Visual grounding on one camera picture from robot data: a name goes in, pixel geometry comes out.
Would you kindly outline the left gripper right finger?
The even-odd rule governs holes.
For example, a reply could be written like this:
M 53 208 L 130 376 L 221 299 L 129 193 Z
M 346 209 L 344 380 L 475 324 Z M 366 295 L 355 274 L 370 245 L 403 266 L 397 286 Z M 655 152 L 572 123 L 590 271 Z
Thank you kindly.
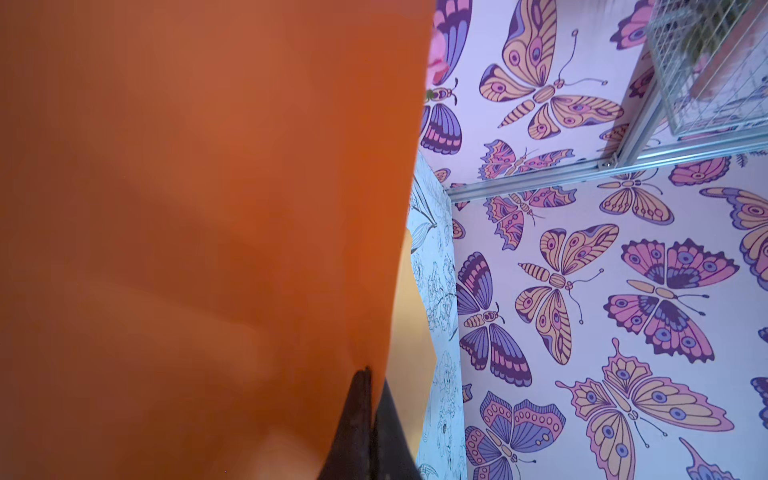
M 407 445 L 394 398 L 384 383 L 373 426 L 373 478 L 376 480 L 421 480 Z

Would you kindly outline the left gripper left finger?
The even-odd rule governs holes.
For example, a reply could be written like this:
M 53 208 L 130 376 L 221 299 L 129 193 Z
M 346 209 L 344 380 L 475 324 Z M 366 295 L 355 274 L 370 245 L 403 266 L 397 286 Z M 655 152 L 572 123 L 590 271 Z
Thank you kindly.
M 368 479 L 371 428 L 371 371 L 365 368 L 352 377 L 330 451 L 317 479 Z

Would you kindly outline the orange wrapping paper sheet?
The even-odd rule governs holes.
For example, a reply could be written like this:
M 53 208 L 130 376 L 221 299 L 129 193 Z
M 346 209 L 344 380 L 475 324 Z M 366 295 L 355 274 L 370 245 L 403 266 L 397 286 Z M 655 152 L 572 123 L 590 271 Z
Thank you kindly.
M 1 475 L 315 479 L 384 384 L 431 1 L 1 5 Z

